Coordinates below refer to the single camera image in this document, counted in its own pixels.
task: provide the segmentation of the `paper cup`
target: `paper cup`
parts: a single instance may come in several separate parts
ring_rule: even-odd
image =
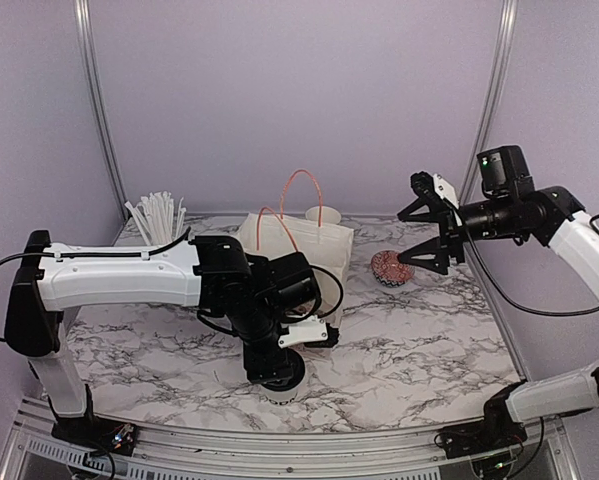
[[[319,221],[319,207],[312,207],[306,211],[306,220],[311,220],[313,222]],[[341,222],[341,214],[332,207],[323,207],[323,212],[321,213],[321,221],[323,223],[331,223],[333,225],[339,225]]]

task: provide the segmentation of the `purple wall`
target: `purple wall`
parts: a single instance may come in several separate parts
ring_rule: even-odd
[[[538,187],[563,185],[599,212],[599,1],[520,2],[502,103],[490,146],[519,144]],[[529,306],[574,309],[598,302],[536,242],[483,245],[496,278]],[[550,319],[504,307],[533,379],[599,358],[599,314]],[[583,478],[599,479],[599,412],[567,421]]]
[[[39,228],[68,243],[110,242],[121,225],[111,192],[71,2],[0,0],[0,258]],[[0,272],[0,334],[12,272]],[[0,455],[35,385],[0,344]]]
[[[395,213],[426,169],[463,178],[501,2],[93,0],[128,196],[192,211],[276,206],[313,171],[326,203]],[[315,204],[297,182],[288,206]]]

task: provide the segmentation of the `white marble surface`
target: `white marble surface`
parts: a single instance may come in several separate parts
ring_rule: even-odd
[[[240,217],[190,217],[193,234],[232,233]],[[419,269],[401,288],[377,283],[374,253],[435,235],[426,225],[345,218],[355,228],[341,340],[301,351],[297,400],[275,406],[250,385],[239,340],[190,311],[149,305],[82,308],[69,334],[95,410],[132,420],[215,430],[347,432],[476,417],[518,380],[469,268],[444,277]],[[132,221],[118,245],[141,245]]]

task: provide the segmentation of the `white straw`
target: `white straw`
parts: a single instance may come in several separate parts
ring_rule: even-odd
[[[139,213],[139,210],[137,210],[135,207],[132,206],[132,203],[126,202],[125,205],[126,205],[126,208],[128,210],[130,210],[130,213],[132,214],[132,218],[135,219],[135,223],[137,224],[137,228],[139,229],[141,238],[143,238],[143,241],[146,243],[146,245],[150,245],[150,240],[148,240],[148,236],[146,235],[146,232],[144,231],[143,226],[141,225],[141,221],[139,220],[139,217],[143,217],[143,215],[141,215],[141,213]]]
[[[135,219],[146,245],[166,245],[183,233],[186,209],[182,204],[183,198],[179,200],[175,212],[175,202],[170,192],[151,192],[141,197],[136,206],[130,202],[126,202],[125,206]]]

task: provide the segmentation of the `robotic arm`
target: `robotic arm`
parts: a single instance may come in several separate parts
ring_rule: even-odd
[[[418,198],[398,217],[404,222],[437,223],[440,235],[401,253],[400,262],[447,274],[450,258],[465,261],[466,241],[511,238],[522,245],[532,235],[567,262],[599,299],[599,234],[581,203],[562,187],[535,190],[518,146],[483,152],[477,161],[487,200],[461,207],[454,188],[439,175],[412,175]],[[415,213],[422,207],[429,211]],[[515,306],[552,316],[591,313],[540,312]],[[484,420],[443,429],[441,446],[449,458],[481,453],[514,444],[519,438],[526,440],[523,422],[593,408],[599,408],[599,360],[563,375],[506,387],[486,402]]]
[[[303,379],[301,356],[286,347],[321,341],[326,326],[316,316],[286,312],[320,302],[319,286],[302,253],[275,260],[246,255],[228,236],[188,232],[155,250],[85,248],[51,243],[47,231],[30,236],[10,293],[4,338],[25,355],[45,387],[57,420],[53,435],[86,446],[130,454],[134,425],[94,415],[92,397],[66,345],[63,311],[111,303],[169,303],[226,316],[243,341],[251,383],[289,392]]]

